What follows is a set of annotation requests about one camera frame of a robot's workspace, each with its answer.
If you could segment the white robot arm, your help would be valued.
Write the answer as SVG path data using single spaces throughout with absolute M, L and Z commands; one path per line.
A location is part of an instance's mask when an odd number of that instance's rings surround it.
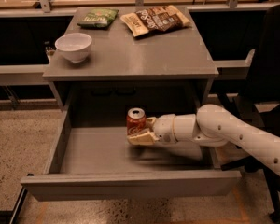
M 132 145 L 192 142 L 221 147 L 231 142 L 280 176 L 280 137 L 251 126 L 218 105 L 203 105 L 196 114 L 147 118 L 146 128 L 127 136 Z

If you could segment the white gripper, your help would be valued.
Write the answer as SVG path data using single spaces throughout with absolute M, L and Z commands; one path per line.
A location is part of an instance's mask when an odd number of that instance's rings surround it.
M 127 140 L 132 145 L 140 146 L 154 145 L 158 140 L 163 143 L 175 143 L 174 119 L 175 114 L 163 115 L 158 118 L 146 118 L 146 127 L 149 129 L 153 128 L 154 133 L 147 131 L 145 133 L 129 135 Z

